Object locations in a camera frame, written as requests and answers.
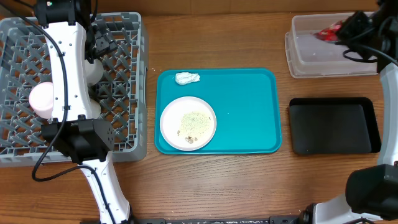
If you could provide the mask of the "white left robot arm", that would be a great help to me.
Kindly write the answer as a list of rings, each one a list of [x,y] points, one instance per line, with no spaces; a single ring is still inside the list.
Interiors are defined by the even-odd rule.
[[[101,107],[88,93],[101,80],[99,57],[116,44],[93,27],[96,11],[90,1],[37,1],[34,14],[49,47],[53,83],[51,122],[41,127],[48,148],[69,157],[85,175],[100,223],[132,223],[113,166],[113,127],[99,118]]]

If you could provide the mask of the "white dinner plate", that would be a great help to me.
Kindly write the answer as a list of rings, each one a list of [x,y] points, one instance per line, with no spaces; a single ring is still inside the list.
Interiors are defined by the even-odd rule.
[[[205,147],[213,139],[217,120],[206,101],[183,96],[165,107],[159,128],[167,144],[179,151],[190,152]]]

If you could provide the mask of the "grey bowl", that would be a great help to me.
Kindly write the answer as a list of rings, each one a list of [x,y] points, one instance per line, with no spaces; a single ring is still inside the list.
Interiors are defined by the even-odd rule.
[[[93,63],[85,60],[85,78],[88,86],[97,84],[103,76],[104,68],[100,60],[94,59]]]

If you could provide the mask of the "white cup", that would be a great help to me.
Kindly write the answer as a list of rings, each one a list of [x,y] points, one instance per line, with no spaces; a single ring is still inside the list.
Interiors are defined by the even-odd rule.
[[[92,118],[97,119],[101,114],[101,106],[94,99],[90,100],[90,106],[92,111]]]

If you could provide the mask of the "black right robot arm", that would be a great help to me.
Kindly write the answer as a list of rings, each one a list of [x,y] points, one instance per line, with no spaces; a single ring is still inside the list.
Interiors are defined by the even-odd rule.
[[[347,18],[335,32],[336,45],[374,57],[384,94],[383,139],[375,166],[350,174],[343,195],[314,203],[297,223],[374,223],[397,219],[397,1],[378,2],[371,16],[362,11]]]

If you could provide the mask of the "white napkin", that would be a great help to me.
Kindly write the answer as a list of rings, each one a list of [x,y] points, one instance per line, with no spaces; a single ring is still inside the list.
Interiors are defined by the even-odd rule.
[[[187,85],[194,82],[200,81],[200,75],[198,73],[180,72],[175,74],[175,81],[179,85]]]

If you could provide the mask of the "pink bowl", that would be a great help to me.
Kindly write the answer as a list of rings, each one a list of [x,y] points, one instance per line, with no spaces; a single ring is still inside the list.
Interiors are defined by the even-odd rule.
[[[43,82],[30,91],[29,104],[36,115],[41,118],[50,119],[53,110],[53,83]]]

